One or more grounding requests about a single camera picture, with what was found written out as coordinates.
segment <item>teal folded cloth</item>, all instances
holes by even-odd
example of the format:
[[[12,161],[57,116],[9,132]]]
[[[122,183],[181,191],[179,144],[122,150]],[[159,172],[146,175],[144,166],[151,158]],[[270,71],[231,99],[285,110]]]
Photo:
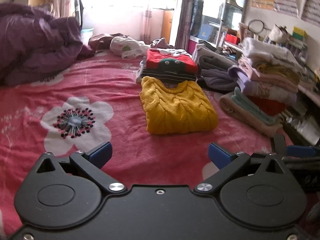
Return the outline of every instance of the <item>teal folded cloth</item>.
[[[263,121],[267,125],[273,125],[279,118],[272,117],[263,112],[256,104],[254,104],[249,98],[241,93],[240,88],[235,88],[235,94],[230,96],[230,98],[241,108],[249,111],[259,120]]]

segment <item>folded yellow cable knit sweater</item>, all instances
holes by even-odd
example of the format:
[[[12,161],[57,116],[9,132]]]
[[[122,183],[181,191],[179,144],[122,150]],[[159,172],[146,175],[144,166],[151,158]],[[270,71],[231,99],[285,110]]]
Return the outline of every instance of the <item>folded yellow cable knit sweater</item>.
[[[184,81],[170,89],[160,80],[146,76],[141,85],[148,132],[183,134],[217,127],[217,113],[196,82]]]

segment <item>blue gripper pad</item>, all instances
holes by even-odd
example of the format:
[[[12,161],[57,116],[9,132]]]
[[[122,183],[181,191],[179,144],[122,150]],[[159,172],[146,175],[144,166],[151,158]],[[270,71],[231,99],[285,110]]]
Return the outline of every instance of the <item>blue gripper pad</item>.
[[[307,158],[319,156],[316,148],[307,146],[289,145],[287,147],[287,156],[297,158]]]
[[[227,166],[236,158],[235,154],[229,152],[227,149],[223,148],[217,143],[211,143],[209,145],[208,156],[219,170]]]
[[[94,152],[89,155],[89,162],[101,169],[112,157],[112,145],[110,142],[99,145]]]

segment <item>pink bedsheet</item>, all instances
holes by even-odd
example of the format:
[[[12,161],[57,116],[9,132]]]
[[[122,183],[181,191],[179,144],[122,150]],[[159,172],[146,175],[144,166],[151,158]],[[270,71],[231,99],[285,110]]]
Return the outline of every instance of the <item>pink bedsheet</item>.
[[[135,83],[141,59],[122,60],[111,52],[97,56],[75,62],[52,80],[0,89],[0,236],[21,226],[14,195],[45,151],[62,156],[111,141],[113,157],[102,170],[128,187],[194,187],[217,171],[207,156],[211,142],[231,152],[270,151],[268,138],[227,116],[218,104],[220,94],[208,91],[219,116],[215,130],[149,134],[141,85]]]

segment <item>beige folded blanket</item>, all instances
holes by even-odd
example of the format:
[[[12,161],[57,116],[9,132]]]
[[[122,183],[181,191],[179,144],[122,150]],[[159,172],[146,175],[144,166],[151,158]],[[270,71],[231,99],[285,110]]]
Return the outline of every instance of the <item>beige folded blanket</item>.
[[[273,125],[266,125],[264,122],[260,121],[256,118],[253,114],[249,111],[244,110],[240,106],[238,106],[230,96],[234,95],[234,92],[228,93],[223,95],[220,100],[219,104],[221,109],[231,117],[244,122],[253,128],[255,128],[259,133],[262,133],[269,138],[272,138],[276,131],[282,128],[282,124],[275,123]]]

